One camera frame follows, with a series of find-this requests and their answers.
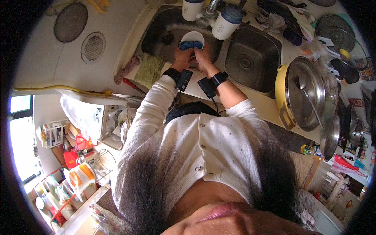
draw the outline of stainless steel sink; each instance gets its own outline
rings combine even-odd
[[[144,34],[141,44],[142,51],[172,63],[175,48],[179,45],[182,37],[190,31],[198,31],[204,36],[205,43],[210,44],[211,60],[214,63],[218,58],[223,41],[213,36],[211,28],[201,29],[196,22],[184,20],[181,7],[162,6],[158,10]]]
[[[275,98],[274,84],[280,65],[281,43],[250,25],[242,25],[231,38],[221,41],[211,27],[201,29],[195,22],[183,19],[182,8],[162,6],[144,33],[136,54],[146,52],[172,63],[174,50],[189,31],[199,31],[210,44],[212,62],[229,74],[229,79]],[[197,64],[191,63],[197,70]]]
[[[236,82],[262,93],[274,90],[281,43],[270,35],[243,26],[231,38],[226,71]]]

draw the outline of black sensor device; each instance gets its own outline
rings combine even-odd
[[[179,91],[185,91],[187,88],[188,82],[192,77],[193,72],[189,70],[183,69],[182,73],[180,74],[179,78],[176,81],[175,88]]]
[[[201,87],[202,91],[205,93],[205,95],[210,99],[216,96],[215,89],[213,87],[213,84],[210,82],[210,80],[205,77],[197,82],[199,86]]]

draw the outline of pot handle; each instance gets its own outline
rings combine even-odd
[[[286,114],[288,121],[290,122],[290,125],[287,125],[284,114]],[[285,102],[283,102],[282,108],[279,111],[279,118],[281,119],[281,122],[282,122],[282,124],[283,124],[283,126],[285,127],[286,130],[291,130],[295,126],[294,122],[292,121],[292,119],[290,118],[290,115],[287,112]]]

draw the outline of sink drain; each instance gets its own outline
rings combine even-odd
[[[237,63],[239,67],[245,71],[252,70],[254,65],[252,58],[246,54],[238,56]]]

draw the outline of white cardigan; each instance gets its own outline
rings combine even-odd
[[[163,75],[147,93],[128,131],[124,148],[140,146],[151,136],[161,140],[161,150],[174,146],[182,162],[168,192],[167,214],[183,194],[199,179],[223,183],[236,190],[252,206],[248,195],[250,180],[262,191],[255,163],[255,147],[272,135],[249,99],[226,109],[228,117],[189,114],[163,124],[177,90],[174,80]],[[140,133],[150,133],[143,137]],[[112,180],[122,184],[121,180]],[[121,198],[114,195],[119,205]]]

